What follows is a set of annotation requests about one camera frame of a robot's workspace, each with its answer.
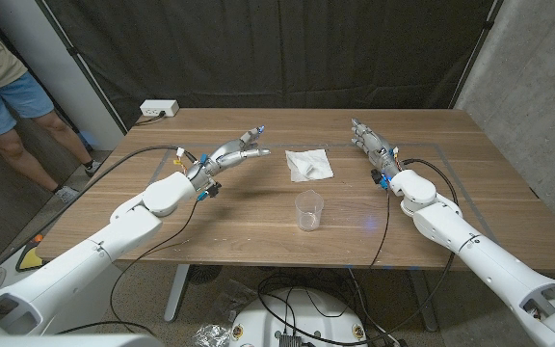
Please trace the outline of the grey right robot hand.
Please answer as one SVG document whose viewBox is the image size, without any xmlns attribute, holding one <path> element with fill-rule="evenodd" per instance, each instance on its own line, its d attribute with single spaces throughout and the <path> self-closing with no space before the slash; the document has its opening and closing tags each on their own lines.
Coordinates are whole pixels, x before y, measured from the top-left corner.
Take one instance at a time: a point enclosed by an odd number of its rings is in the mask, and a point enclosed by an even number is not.
<svg viewBox="0 0 555 347">
<path fill-rule="evenodd" d="M 388 140 L 376 134 L 368 125 L 352 118 L 352 143 L 361 148 L 378 173 L 372 177 L 384 189 L 391 186 L 392 178 L 402 169 Z"/>
</svg>

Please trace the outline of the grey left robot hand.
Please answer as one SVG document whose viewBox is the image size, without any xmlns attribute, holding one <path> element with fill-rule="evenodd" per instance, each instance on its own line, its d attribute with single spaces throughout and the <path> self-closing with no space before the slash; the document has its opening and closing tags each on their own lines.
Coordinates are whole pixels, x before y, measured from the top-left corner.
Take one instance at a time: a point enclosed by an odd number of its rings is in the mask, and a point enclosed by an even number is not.
<svg viewBox="0 0 555 347">
<path fill-rule="evenodd" d="M 222 185 L 214 177 L 241 164 L 253 157 L 269 155 L 267 148 L 258 148 L 255 142 L 264 131 L 265 126 L 253 128 L 244 133 L 239 139 L 224 143 L 210 155 L 202 155 L 186 173 L 187 178 L 199 192 L 198 200 L 215 197 Z"/>
</svg>

